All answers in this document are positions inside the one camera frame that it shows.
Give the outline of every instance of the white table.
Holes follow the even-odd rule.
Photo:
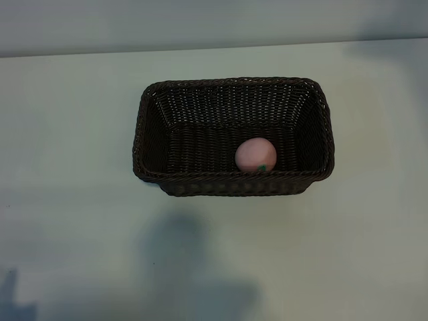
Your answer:
[[[0,268],[56,320],[428,320],[428,39],[0,60]],[[289,197],[132,173],[142,91],[299,76],[336,168]]]

